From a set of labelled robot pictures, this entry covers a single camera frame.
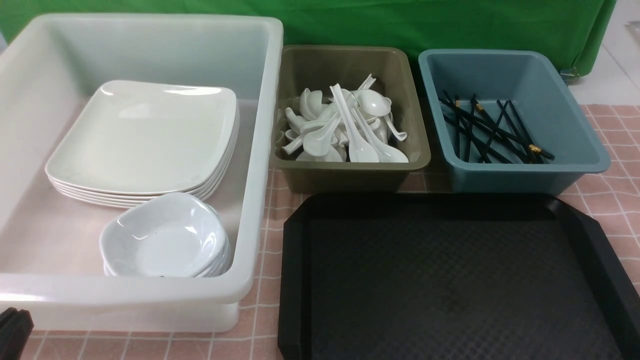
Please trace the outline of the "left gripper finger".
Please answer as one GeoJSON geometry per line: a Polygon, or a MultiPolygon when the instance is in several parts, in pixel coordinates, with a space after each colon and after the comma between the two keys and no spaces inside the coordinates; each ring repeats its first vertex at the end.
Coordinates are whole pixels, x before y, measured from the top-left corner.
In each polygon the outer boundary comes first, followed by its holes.
{"type": "Polygon", "coordinates": [[[5,309],[0,315],[0,359],[20,360],[33,329],[28,310],[5,309]]]}

